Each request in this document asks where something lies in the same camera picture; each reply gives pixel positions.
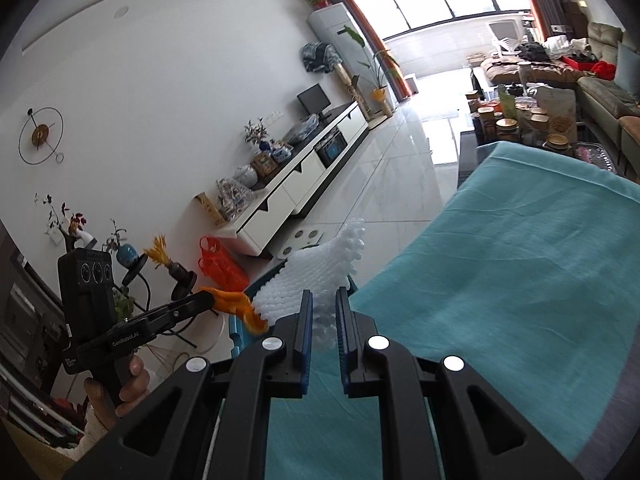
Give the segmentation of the white foam fruit net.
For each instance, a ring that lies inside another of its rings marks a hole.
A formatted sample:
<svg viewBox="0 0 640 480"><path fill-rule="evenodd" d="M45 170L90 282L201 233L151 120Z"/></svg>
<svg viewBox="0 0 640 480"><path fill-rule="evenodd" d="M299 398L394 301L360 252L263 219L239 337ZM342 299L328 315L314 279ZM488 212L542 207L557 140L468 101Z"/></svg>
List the white foam fruit net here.
<svg viewBox="0 0 640 480"><path fill-rule="evenodd" d="M364 221L347 221L341 231L320 245L304 248L285 261L273 278L258 288L252 299L257 313L274 325L300 311L303 292L311 292L312 342L320 350L335 346L335 296L340 288L350 287L357 273L355 264L364 249Z"/></svg>

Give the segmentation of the orange peel piece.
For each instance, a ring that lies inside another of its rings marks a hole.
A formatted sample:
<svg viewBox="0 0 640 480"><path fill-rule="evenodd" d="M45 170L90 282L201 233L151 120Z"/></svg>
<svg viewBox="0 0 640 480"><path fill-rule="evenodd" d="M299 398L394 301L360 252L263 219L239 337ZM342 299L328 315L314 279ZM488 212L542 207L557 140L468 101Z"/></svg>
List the orange peel piece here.
<svg viewBox="0 0 640 480"><path fill-rule="evenodd" d="M255 311L244 292L226 292L213 287L202 287L201 292L213 297L214 311L235 316L250 334L259 336L268 332L268 322Z"/></svg>

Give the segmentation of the white bathroom scale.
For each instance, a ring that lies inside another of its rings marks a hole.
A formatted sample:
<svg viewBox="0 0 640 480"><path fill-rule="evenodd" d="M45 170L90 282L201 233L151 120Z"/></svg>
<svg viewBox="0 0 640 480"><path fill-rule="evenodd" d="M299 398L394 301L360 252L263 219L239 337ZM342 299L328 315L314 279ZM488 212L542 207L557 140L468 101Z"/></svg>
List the white bathroom scale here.
<svg viewBox="0 0 640 480"><path fill-rule="evenodd" d="M280 260L287 259L294 252L317 246L324 235L321 226L299 226L282 244L277 253Z"/></svg>

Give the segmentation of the orange red plastic bag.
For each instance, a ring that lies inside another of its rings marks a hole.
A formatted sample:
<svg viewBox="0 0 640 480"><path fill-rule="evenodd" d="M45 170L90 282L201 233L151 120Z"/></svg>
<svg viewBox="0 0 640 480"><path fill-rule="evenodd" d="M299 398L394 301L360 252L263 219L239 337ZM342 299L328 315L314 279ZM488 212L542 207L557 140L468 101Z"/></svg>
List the orange red plastic bag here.
<svg viewBox="0 0 640 480"><path fill-rule="evenodd" d="M226 292L242 292L250 284L248 276L216 237L202 236L198 242L201 257L198 267Z"/></svg>

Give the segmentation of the white black TV cabinet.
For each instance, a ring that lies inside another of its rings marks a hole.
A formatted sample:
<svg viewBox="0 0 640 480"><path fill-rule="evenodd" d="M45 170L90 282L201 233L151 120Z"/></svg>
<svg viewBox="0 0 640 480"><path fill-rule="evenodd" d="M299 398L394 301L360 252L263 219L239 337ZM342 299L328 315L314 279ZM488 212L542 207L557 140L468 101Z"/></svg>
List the white black TV cabinet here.
<svg viewBox="0 0 640 480"><path fill-rule="evenodd" d="M258 188L247 210L213 236L236 254L259 256L286 220L308 214L368 133L356 103L334 108L329 122L297 145L294 156Z"/></svg>

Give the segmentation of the white ceramic jar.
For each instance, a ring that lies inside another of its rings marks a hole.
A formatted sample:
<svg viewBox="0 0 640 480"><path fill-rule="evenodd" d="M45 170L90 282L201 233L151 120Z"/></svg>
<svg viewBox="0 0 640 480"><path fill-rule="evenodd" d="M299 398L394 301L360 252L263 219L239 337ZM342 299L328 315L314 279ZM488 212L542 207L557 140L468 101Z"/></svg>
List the white ceramic jar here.
<svg viewBox="0 0 640 480"><path fill-rule="evenodd" d="M259 181L258 173L252 165L244 165L236 168L233 179L247 188L252 188Z"/></svg>

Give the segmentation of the teal and grey tablecloth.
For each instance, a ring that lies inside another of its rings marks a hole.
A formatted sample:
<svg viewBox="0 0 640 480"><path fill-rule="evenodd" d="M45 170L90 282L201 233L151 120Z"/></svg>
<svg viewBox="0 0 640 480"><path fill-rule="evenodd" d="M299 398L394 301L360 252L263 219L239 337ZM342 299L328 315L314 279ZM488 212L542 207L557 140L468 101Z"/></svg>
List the teal and grey tablecloth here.
<svg viewBox="0 0 640 480"><path fill-rule="evenodd" d="M639 188L500 142L350 298L414 356L458 356L586 479L639 474Z"/></svg>

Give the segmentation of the black computer monitor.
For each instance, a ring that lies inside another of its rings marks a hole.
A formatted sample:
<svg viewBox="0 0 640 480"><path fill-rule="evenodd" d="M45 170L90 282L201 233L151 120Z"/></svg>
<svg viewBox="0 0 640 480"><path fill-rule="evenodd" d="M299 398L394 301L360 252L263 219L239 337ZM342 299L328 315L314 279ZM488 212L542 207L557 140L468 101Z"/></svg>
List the black computer monitor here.
<svg viewBox="0 0 640 480"><path fill-rule="evenodd" d="M308 115L317 115L322 122L331 116L330 113L326 112L331 105L331 101L320 84L314 84L303 92L300 92L297 99Z"/></svg>

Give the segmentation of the tall green potted plant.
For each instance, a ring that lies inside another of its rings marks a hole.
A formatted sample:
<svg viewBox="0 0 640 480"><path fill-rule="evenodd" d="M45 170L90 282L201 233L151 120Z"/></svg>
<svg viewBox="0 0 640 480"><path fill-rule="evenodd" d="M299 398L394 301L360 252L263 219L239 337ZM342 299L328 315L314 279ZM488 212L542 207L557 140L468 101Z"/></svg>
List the tall green potted plant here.
<svg viewBox="0 0 640 480"><path fill-rule="evenodd" d="M363 36L352 27L344 25L341 34L349 36L362 50L362 54L366 59L364 61L359 60L358 64L365 67L371 75L372 90L370 96L381 107L382 113L387 118L391 118L394 111L390 100L386 96L386 87L388 86L388 76L394 78L400 75L399 64L390 55L389 50L377 50L368 54Z"/></svg>

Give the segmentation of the cluttered dark coffee table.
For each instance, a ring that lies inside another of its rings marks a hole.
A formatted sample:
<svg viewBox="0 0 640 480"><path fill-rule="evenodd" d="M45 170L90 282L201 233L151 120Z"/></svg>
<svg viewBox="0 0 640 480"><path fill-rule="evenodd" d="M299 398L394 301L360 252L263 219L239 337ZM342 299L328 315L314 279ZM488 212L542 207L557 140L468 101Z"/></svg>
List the cluttered dark coffee table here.
<svg viewBox="0 0 640 480"><path fill-rule="evenodd" d="M481 101L468 96L473 129L461 133L458 183L463 184L488 154L488 145L506 141L573 157L612 174L620 170L578 114L576 93L548 84L496 89L497 97Z"/></svg>

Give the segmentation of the white standing air conditioner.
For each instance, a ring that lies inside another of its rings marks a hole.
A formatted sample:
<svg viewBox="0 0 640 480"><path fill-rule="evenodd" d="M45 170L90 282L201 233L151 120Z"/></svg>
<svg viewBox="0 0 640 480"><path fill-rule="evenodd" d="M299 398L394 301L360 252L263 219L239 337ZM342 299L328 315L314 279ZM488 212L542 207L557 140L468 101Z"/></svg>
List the white standing air conditioner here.
<svg viewBox="0 0 640 480"><path fill-rule="evenodd" d="M307 23L320 41L332 44L342 58L346 70L352 75L360 76L359 87L361 90L364 93L370 92L372 90L371 75L365 67L358 64L359 60L364 61L366 58L358 44L355 44L346 34L341 34L343 26L348 25L364 38L363 32L347 11L346 6L343 3L335 3L312 11L307 18ZM368 54L373 53L366 38L364 41Z"/></svg>

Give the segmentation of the olive green sectional sofa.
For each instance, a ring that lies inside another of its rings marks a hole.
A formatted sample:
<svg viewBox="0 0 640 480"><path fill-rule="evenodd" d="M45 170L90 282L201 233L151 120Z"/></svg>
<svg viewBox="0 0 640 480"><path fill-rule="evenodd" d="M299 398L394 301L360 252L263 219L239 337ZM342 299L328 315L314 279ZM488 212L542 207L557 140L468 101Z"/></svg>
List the olive green sectional sofa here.
<svg viewBox="0 0 640 480"><path fill-rule="evenodd" d="M577 99L591 134L613 155L623 174L639 182L639 47L618 27L589 22L589 47L614 66L613 78L583 76Z"/></svg>

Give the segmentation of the round metal wall clock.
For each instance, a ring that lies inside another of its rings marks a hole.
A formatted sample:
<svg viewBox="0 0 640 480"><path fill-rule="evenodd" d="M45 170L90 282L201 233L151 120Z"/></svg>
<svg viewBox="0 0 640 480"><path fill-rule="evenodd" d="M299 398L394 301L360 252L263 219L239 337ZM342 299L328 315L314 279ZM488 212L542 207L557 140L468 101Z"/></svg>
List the round metal wall clock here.
<svg viewBox="0 0 640 480"><path fill-rule="evenodd" d="M65 124L55 107L29 108L17 142L17 153L27 166L39 166L48 160L64 162L61 143Z"/></svg>

